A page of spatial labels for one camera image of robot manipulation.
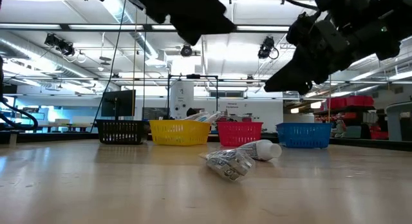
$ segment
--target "blue basket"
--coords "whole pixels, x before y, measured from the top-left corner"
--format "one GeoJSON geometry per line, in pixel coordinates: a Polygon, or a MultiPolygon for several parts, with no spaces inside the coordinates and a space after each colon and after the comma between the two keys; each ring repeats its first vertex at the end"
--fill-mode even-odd
{"type": "Polygon", "coordinates": [[[332,124],[282,123],[276,125],[279,143],[284,147],[325,148],[332,124]]]}

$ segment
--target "monitor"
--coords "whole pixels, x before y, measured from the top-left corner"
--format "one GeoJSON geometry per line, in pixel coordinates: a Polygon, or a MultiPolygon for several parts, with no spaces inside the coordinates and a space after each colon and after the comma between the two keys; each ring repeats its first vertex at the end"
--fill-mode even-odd
{"type": "Polygon", "coordinates": [[[102,117],[132,117],[135,115],[136,90],[103,94],[102,117]]]}

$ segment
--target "ceiling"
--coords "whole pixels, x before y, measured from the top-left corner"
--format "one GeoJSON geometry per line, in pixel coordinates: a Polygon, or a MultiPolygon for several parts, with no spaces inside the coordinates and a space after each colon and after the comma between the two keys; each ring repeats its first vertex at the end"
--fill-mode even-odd
{"type": "MultiPolygon", "coordinates": [[[[220,0],[226,7],[226,16],[235,24],[261,24],[261,25],[291,25],[296,17],[304,10],[298,6],[285,3],[281,5],[281,0],[233,0],[230,5],[229,0],[220,0]]],[[[302,0],[304,3],[314,4],[312,0],[302,0]]],[[[118,20],[110,12],[110,6],[105,5],[98,0],[3,0],[3,7],[0,12],[0,23],[74,23],[74,24],[117,24],[118,20]]],[[[136,10],[131,3],[126,3],[126,12],[130,22],[138,24],[154,22],[147,18],[143,12],[136,10]]],[[[12,31],[13,35],[19,39],[14,43],[21,48],[27,48],[31,43],[43,49],[48,50],[44,40],[47,32],[44,31],[12,31]]],[[[86,61],[74,61],[73,64],[86,70],[91,75],[98,77],[108,77],[111,66],[104,66],[104,70],[98,70],[102,62],[99,57],[109,57],[113,59],[115,54],[114,46],[117,41],[118,33],[116,32],[54,32],[57,37],[72,42],[73,46],[82,50],[86,54],[86,61]]],[[[184,41],[176,32],[147,32],[142,33],[146,38],[148,45],[152,46],[156,52],[166,52],[169,61],[178,59],[179,49],[183,46],[184,41]]],[[[284,34],[279,33],[231,33],[225,35],[206,35],[203,37],[204,54],[207,67],[206,73],[209,75],[219,75],[232,79],[246,78],[252,74],[255,79],[267,79],[276,71],[280,70],[293,56],[294,49],[288,48],[289,45],[284,38],[284,34]],[[279,48],[279,58],[276,60],[259,60],[257,53],[259,45],[266,36],[274,38],[279,48]]],[[[388,59],[379,62],[376,57],[370,57],[351,66],[348,70],[337,72],[332,75],[332,80],[351,80],[365,72],[377,69],[385,64],[391,64],[411,56],[411,40],[403,44],[402,52],[397,59],[388,59]]],[[[202,53],[201,41],[192,47],[198,53],[202,53]]],[[[52,53],[59,55],[59,52],[50,50],[52,53]]],[[[192,56],[196,63],[195,72],[203,73],[200,56],[192,56]]],[[[60,64],[69,64],[59,59],[60,64]]],[[[130,72],[142,72],[143,69],[150,71],[148,77],[166,77],[169,65],[163,67],[154,67],[144,64],[145,58],[142,47],[135,46],[132,35],[128,32],[122,32],[118,40],[118,49],[114,59],[113,72],[126,77],[130,72]]],[[[367,80],[370,77],[379,75],[370,75],[362,78],[367,80]]],[[[388,73],[396,73],[393,68],[388,73]]],[[[129,84],[127,82],[116,82],[118,86],[129,84]]],[[[315,88],[321,91],[322,86],[315,88]]]]}

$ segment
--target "table surface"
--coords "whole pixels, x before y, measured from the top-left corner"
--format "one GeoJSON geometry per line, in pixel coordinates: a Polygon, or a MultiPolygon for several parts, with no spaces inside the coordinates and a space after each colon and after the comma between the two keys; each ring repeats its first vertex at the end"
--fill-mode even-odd
{"type": "Polygon", "coordinates": [[[219,145],[0,149],[0,223],[411,223],[412,153],[283,149],[228,182],[198,154],[219,145]]]}

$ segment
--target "yellow basket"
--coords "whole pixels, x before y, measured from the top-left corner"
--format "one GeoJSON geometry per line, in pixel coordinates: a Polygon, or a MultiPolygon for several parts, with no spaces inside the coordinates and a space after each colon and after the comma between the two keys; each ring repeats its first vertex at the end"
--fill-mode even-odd
{"type": "Polygon", "coordinates": [[[211,124],[193,120],[150,120],[153,142],[161,145],[206,144],[211,124]]]}

